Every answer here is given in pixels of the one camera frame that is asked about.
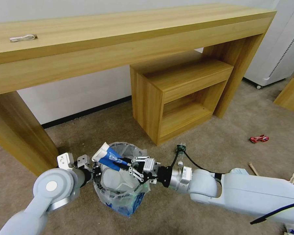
white appliance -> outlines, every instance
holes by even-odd
[[[280,0],[275,9],[277,14],[244,76],[258,89],[294,72],[294,0]]]

blue and white packaging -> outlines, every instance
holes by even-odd
[[[91,160],[100,162],[103,165],[110,167],[113,170],[120,171],[120,167],[115,165],[115,163],[127,165],[127,162],[122,160],[122,157],[114,151],[110,146],[105,142],[101,148],[93,155]]]

white cable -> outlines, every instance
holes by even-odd
[[[18,41],[24,41],[24,40],[33,40],[38,38],[36,34],[27,34],[23,37],[14,37],[10,38],[10,42],[18,42]]]

wooden cabinet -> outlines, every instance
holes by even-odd
[[[159,145],[212,116],[232,69],[197,51],[132,64],[133,116]]]

white circular cap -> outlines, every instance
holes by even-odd
[[[46,189],[47,189],[47,191],[52,192],[52,191],[55,191],[56,190],[57,186],[58,186],[57,182],[55,182],[55,181],[49,181],[46,184]]]

